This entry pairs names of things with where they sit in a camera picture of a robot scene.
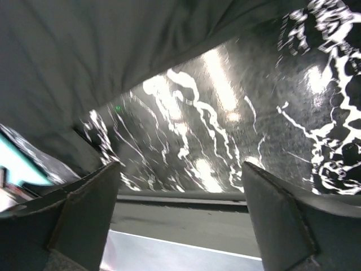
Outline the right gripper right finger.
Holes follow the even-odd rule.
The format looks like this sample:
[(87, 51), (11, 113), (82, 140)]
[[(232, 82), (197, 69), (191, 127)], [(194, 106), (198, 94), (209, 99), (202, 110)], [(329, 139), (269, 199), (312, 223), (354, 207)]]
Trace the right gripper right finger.
[(360, 270), (360, 196), (316, 195), (244, 162), (264, 270)]

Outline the black t shirt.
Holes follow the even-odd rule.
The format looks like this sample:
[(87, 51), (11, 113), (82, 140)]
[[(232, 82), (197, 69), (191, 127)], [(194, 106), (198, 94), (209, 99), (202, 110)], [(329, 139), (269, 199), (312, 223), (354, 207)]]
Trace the black t shirt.
[(80, 176), (74, 123), (170, 67), (306, 1), (2, 1), (1, 124)]

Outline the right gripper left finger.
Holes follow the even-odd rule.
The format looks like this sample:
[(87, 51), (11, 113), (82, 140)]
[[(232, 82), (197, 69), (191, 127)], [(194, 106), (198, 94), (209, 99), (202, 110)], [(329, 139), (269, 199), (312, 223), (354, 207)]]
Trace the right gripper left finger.
[(1, 270), (99, 270), (121, 166), (1, 212)]

